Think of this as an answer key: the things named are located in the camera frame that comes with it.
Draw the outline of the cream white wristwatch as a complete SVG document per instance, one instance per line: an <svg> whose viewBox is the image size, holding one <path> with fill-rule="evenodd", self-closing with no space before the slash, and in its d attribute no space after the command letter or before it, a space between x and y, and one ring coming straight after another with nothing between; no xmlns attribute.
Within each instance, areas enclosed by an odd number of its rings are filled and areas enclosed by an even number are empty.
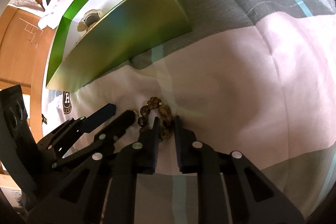
<svg viewBox="0 0 336 224"><path fill-rule="evenodd" d="M87 11L77 25L78 32L88 31L91 26L103 17L102 10L92 9Z"/></svg>

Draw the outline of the wooden wardrobe door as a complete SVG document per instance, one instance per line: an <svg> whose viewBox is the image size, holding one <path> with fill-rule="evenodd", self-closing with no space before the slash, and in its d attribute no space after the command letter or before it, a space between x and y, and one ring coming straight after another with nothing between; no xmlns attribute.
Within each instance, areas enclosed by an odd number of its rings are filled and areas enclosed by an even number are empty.
<svg viewBox="0 0 336 224"><path fill-rule="evenodd" d="M44 74L55 31L40 29L40 18L7 6L1 15L1 89L21 85L30 96L30 129L36 142L42 132Z"/></svg>

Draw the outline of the pink grey patchwork bedsheet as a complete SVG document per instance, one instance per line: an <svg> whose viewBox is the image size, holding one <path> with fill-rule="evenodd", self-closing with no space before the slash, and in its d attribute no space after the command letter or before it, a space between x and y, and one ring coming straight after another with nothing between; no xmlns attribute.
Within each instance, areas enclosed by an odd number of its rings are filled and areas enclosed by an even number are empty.
<svg viewBox="0 0 336 224"><path fill-rule="evenodd" d="M299 208L335 183L335 0L179 0L192 30L44 104L49 133L113 103L161 98L222 153L241 151Z"/></svg>

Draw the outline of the green cardboard box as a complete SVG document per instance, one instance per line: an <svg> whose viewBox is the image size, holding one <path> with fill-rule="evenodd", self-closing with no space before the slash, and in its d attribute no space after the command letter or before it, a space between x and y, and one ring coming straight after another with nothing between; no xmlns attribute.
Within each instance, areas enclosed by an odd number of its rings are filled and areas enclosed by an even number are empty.
<svg viewBox="0 0 336 224"><path fill-rule="evenodd" d="M92 9L102 10L103 17L78 32L80 20ZM74 92L191 29L180 0L73 0L56 28L46 87Z"/></svg>

